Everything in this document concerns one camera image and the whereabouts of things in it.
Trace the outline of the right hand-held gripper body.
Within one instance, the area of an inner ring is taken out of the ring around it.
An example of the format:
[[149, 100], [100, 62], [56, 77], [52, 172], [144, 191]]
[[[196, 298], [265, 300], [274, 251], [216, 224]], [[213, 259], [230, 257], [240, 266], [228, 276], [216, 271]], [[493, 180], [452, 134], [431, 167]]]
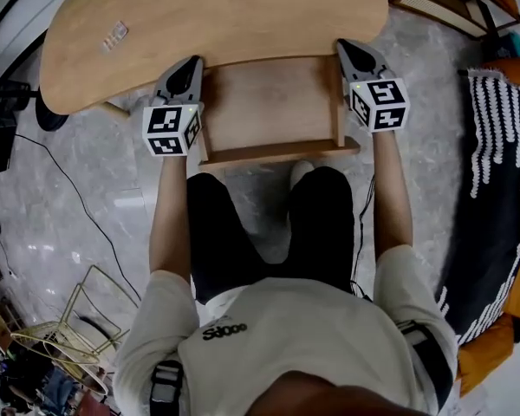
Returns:
[[411, 104], [401, 78], [350, 81], [348, 95], [350, 110], [370, 133], [405, 126]]

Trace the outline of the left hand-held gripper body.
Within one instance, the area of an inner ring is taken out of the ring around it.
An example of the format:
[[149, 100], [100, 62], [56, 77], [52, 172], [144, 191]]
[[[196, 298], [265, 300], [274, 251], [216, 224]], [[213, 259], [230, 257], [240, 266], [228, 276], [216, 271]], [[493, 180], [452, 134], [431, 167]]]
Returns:
[[184, 157], [196, 143], [202, 130], [204, 104], [170, 102], [145, 107], [142, 138], [154, 157]]

